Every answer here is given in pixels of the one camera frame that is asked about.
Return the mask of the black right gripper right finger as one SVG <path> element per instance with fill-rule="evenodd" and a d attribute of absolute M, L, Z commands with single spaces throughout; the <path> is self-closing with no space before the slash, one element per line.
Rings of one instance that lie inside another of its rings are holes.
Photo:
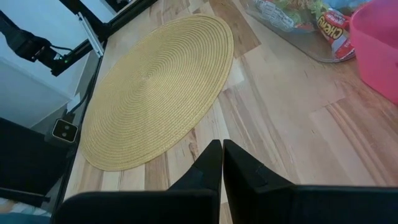
<path fill-rule="evenodd" d="M 223 146 L 234 224 L 398 224 L 398 188 L 297 185 L 235 142 Z"/>

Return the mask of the round woven straw placemat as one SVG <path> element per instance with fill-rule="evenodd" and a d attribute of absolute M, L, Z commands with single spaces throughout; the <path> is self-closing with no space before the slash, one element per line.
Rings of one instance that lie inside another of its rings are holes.
<path fill-rule="evenodd" d="M 140 166 L 179 142 L 206 115 L 228 79 L 233 33 L 194 14 L 143 37 L 97 84 L 79 150 L 94 167 Z"/>

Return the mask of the blue yellow-lettered granola bar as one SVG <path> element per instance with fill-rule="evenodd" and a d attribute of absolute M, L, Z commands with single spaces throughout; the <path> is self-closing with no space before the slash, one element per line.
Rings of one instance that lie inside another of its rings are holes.
<path fill-rule="evenodd" d="M 333 9 L 347 8 L 350 11 L 355 11 L 358 7 L 369 1 L 371 0 L 323 0 L 325 4 L 329 5 Z"/>

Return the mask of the clear plastic bin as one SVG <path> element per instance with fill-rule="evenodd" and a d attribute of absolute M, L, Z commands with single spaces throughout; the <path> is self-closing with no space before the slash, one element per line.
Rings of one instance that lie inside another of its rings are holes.
<path fill-rule="evenodd" d="M 250 16 L 255 18 L 255 20 L 265 25 L 271 31 L 276 33 L 279 37 L 283 38 L 284 40 L 286 40 L 287 42 L 289 42 L 290 44 L 292 44 L 293 46 L 295 46 L 296 48 L 298 48 L 303 53 L 307 54 L 309 57 L 311 57 L 316 61 L 325 62 L 325 63 L 338 63 L 349 60 L 354 57 L 354 52 L 353 52 L 343 60 L 338 60 L 334 58 L 331 51 L 331 45 L 329 44 L 329 42 L 326 40 L 326 38 L 323 36 L 323 34 L 320 32 L 318 28 L 317 25 L 318 17 L 316 18 L 315 23 L 313 24 L 315 30 L 312 32 L 306 32 L 306 33 L 284 32 L 274 27 L 268 21 L 260 18 L 259 11 L 251 4 L 251 0 L 248 0 L 246 5 L 247 5 L 246 12 Z"/>

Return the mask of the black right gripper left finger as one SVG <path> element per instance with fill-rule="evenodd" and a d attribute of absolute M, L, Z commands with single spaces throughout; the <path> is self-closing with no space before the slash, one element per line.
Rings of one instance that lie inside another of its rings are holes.
<path fill-rule="evenodd" d="M 55 224 L 219 224 L 222 161 L 221 142 L 212 140 L 169 189 L 77 194 Z"/>

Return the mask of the black metal table frame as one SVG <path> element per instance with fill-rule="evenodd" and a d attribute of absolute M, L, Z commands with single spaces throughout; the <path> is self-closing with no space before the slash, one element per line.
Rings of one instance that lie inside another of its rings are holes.
<path fill-rule="evenodd" d="M 111 45 L 108 43 L 108 39 L 112 38 L 114 34 L 117 34 L 120 29 L 152 6 L 156 1 L 157 0 L 131 0 L 131 2 L 124 6 L 110 22 L 102 27 L 101 30 L 104 33 L 101 34 L 100 37 L 103 47 L 105 48 L 105 55 L 98 59 L 95 71 L 90 77 L 85 91 L 86 97 L 82 104 L 76 108 L 76 111 L 80 114 L 78 117 L 79 130 L 83 128 L 88 104 L 95 92 L 97 82 L 100 81 L 114 65 L 111 61 Z M 62 206 L 62 203 L 73 196 L 86 192 L 109 192 L 119 190 L 119 181 L 116 180 L 116 178 L 121 175 L 121 172 L 105 172 L 91 165 L 82 153 L 80 140 L 81 134 L 78 133 L 76 143 L 68 148 L 67 166 L 60 183 L 50 224 L 55 224 L 55 215 Z"/>

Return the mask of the red Chewy granola bar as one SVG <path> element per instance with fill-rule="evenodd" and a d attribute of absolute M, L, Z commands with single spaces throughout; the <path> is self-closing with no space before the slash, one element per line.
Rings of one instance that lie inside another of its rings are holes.
<path fill-rule="evenodd" d="M 331 45 L 334 58 L 343 60 L 354 52 L 349 38 L 349 19 L 339 11 L 327 9 L 317 19 L 320 32 Z"/>

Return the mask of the black furniture piece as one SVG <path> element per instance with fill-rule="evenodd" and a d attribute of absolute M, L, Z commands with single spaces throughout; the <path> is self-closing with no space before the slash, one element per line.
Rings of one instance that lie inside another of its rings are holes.
<path fill-rule="evenodd" d="M 75 147 L 54 132 L 48 136 L 0 118 L 0 198 L 35 207 L 64 175 Z"/>

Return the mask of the pink translucent plastic bin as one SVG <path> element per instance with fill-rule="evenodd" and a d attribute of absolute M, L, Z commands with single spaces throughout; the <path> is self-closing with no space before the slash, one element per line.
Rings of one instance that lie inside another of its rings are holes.
<path fill-rule="evenodd" d="M 363 82 L 398 105 L 398 0 L 372 0 L 350 20 Z"/>

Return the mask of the silver edge bracket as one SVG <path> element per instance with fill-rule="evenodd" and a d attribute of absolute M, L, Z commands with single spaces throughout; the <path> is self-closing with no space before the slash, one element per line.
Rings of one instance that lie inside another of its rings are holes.
<path fill-rule="evenodd" d="M 83 16 L 81 12 L 78 12 L 76 16 L 82 28 L 84 29 L 93 50 L 95 51 L 98 58 L 101 58 L 104 55 L 104 48 L 101 45 L 98 36 L 95 34 L 91 24 L 88 22 L 87 18 Z"/>

